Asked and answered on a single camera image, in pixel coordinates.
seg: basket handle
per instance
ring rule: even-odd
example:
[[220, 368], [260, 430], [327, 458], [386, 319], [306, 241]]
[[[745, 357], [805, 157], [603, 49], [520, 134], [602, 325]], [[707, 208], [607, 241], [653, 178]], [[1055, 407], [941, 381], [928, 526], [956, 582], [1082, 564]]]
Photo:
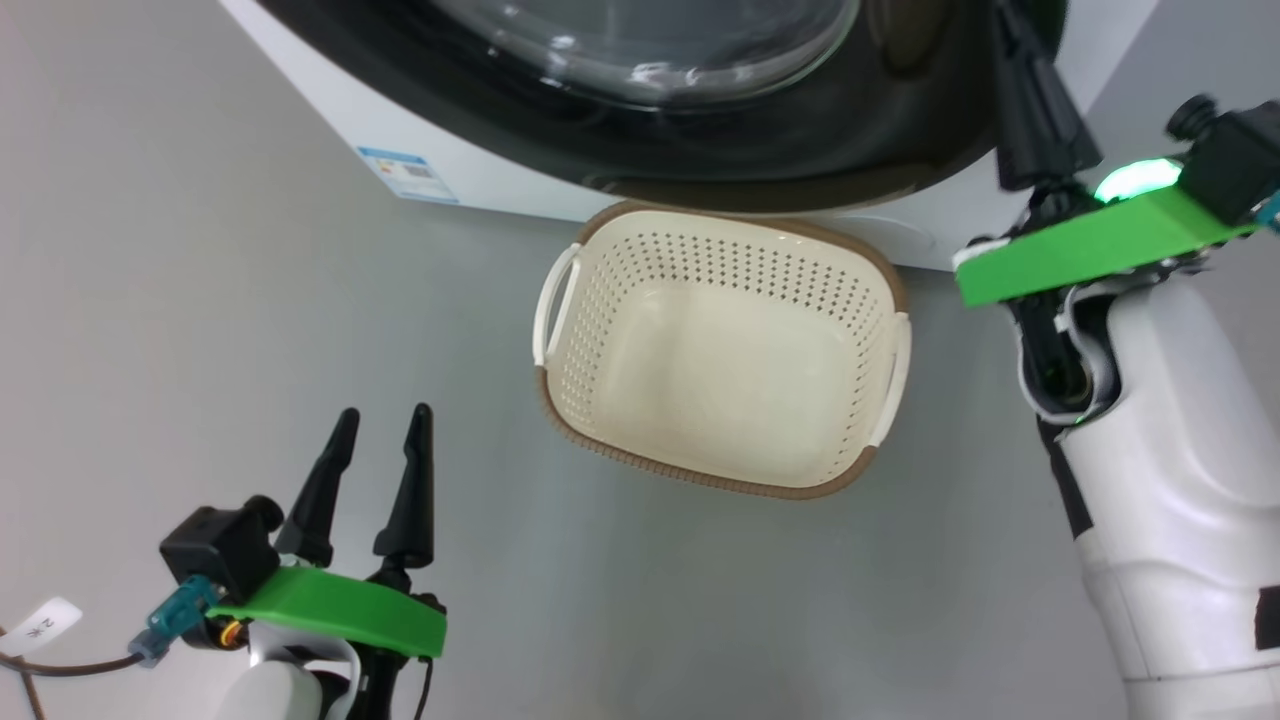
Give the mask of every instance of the basket handle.
[[906, 389], [906, 370], [911, 365], [911, 320], [906, 313], [897, 314], [897, 352], [893, 354], [893, 370], [888, 377], [888, 392], [884, 396], [884, 406], [881, 409], [879, 420], [867, 445], [879, 447], [893, 425], [893, 416], [902, 404], [902, 391]]
[[[577, 284], [579, 269], [582, 266], [582, 261], [577, 259], [581, 250], [582, 246], [577, 242], [570, 245], [564, 252], [561, 252], [556, 264], [552, 265], [552, 272], [547, 273], [547, 279], [543, 281], [543, 292], [538, 296], [538, 310], [534, 313], [534, 365], [539, 368], [547, 365], [547, 355], [554, 352], [556, 343], [559, 342], [559, 331], [564, 324], [564, 315], [568, 314], [568, 301]], [[556, 315], [556, 325], [548, 340], [547, 323], [550, 319], [552, 302], [556, 300], [556, 290], [564, 282], [567, 274], [570, 275], [568, 287], [564, 288], [564, 296], [561, 297], [561, 310]]]

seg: black cable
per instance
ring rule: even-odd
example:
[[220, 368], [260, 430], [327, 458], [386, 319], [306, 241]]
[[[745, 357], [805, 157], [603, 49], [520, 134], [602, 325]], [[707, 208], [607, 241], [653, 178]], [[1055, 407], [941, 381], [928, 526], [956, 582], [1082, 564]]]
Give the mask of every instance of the black cable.
[[142, 662], [142, 656], [133, 653], [128, 657], [122, 657], [119, 660], [111, 660], [110, 662], [96, 662], [93, 665], [35, 665], [32, 662], [24, 662], [17, 657], [9, 657], [8, 655], [0, 655], [0, 667], [8, 667], [14, 673], [26, 673], [29, 675], [36, 675], [37, 678], [83, 678], [86, 675], [101, 675], [104, 673], [115, 673], [116, 670], [124, 670], [125, 667], [132, 667]]
[[417, 698], [417, 710], [413, 720], [422, 720], [422, 711], [426, 710], [426, 696], [431, 694], [431, 673], [435, 671], [435, 660], [426, 659], [426, 679], [422, 680], [422, 694]]

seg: blue connector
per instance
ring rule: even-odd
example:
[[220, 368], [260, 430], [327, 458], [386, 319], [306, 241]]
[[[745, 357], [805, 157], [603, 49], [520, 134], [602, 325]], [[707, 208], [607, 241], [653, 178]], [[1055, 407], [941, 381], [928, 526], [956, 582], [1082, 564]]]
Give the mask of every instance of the blue connector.
[[221, 589], [204, 575], [192, 575], [147, 618], [147, 629], [129, 642], [129, 653], [142, 656], [142, 667], [155, 667], [169, 652], [173, 641], [205, 619], [205, 612], [221, 600]]
[[1258, 213], [1258, 224], [1267, 225], [1275, 232], [1280, 232], [1280, 192], [1275, 193], [1262, 211]]

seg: cable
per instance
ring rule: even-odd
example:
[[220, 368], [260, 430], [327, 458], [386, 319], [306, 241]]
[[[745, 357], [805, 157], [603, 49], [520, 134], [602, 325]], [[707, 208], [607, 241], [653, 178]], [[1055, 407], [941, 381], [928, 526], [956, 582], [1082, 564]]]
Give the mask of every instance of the cable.
[[[5, 635], [8, 632], [0, 628], [0, 635]], [[31, 676], [31, 673], [22, 673], [22, 689], [27, 692], [27, 705], [31, 706], [31, 715], [36, 720], [45, 720], [45, 706], [40, 702], [40, 693], [36, 692], [36, 679]]]
[[422, 680], [422, 694], [417, 698], [417, 710], [413, 720], [422, 720], [422, 711], [426, 710], [426, 696], [431, 694], [431, 673], [435, 671], [435, 660], [426, 659], [426, 679]]
[[93, 665], [35, 665], [32, 662], [23, 662], [17, 657], [9, 657], [8, 655], [0, 655], [0, 667], [8, 667], [14, 673], [26, 673], [36, 675], [37, 678], [83, 678], [86, 675], [101, 675], [104, 673], [115, 673], [116, 670], [124, 670], [125, 667], [132, 667], [142, 662], [142, 656], [133, 653], [128, 657], [122, 657], [119, 660], [111, 660], [110, 662], [96, 662]]

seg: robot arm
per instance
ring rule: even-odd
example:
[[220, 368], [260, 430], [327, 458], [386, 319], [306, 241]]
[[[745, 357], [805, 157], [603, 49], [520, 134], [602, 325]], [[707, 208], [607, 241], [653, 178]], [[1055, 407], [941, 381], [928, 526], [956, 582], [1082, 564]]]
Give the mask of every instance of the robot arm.
[[[154, 665], [175, 633], [201, 650], [247, 648], [250, 669], [228, 692], [219, 719], [387, 720], [396, 680], [411, 659], [428, 664], [425, 700], [444, 648], [445, 610], [433, 594], [411, 593], [407, 570], [425, 568], [434, 555], [431, 411], [426, 405], [413, 411], [404, 474], [374, 542], [381, 568], [365, 580], [324, 570], [358, 421], [355, 410], [342, 414], [287, 520], [265, 497], [239, 510], [201, 507], [160, 544], [179, 584], [216, 592], [187, 629], [164, 623], [184, 612], [152, 614], [154, 626], [131, 652]], [[273, 547], [268, 534], [276, 528]], [[312, 661], [344, 664], [347, 671], [312, 671]]]
[[1019, 382], [1135, 720], [1280, 715], [1280, 441], [1187, 275], [1280, 227], [1280, 104], [1219, 115], [1166, 187], [1100, 199], [1101, 159], [1014, 4], [996, 3], [1000, 177], [1023, 222], [956, 258], [969, 305], [1014, 319]]

